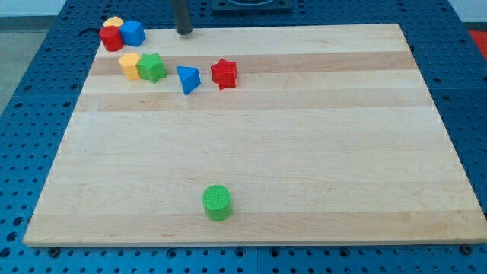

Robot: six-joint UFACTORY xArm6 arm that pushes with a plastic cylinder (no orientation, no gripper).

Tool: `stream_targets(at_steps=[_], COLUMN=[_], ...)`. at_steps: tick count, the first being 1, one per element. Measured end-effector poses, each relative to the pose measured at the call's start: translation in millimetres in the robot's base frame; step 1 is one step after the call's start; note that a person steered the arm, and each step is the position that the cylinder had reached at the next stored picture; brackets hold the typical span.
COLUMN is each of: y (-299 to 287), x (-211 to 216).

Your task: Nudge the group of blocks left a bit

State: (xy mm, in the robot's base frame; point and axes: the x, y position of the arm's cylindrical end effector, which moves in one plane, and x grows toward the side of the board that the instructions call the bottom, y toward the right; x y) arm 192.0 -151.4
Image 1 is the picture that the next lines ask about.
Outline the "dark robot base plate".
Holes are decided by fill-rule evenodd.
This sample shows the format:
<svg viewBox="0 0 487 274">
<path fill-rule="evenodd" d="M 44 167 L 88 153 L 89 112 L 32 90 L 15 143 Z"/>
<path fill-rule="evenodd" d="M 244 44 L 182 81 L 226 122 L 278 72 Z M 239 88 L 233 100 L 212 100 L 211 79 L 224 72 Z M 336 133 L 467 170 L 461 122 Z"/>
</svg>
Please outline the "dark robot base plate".
<svg viewBox="0 0 487 274">
<path fill-rule="evenodd" d="M 291 11 L 293 0 L 211 0 L 213 12 Z"/>
</svg>

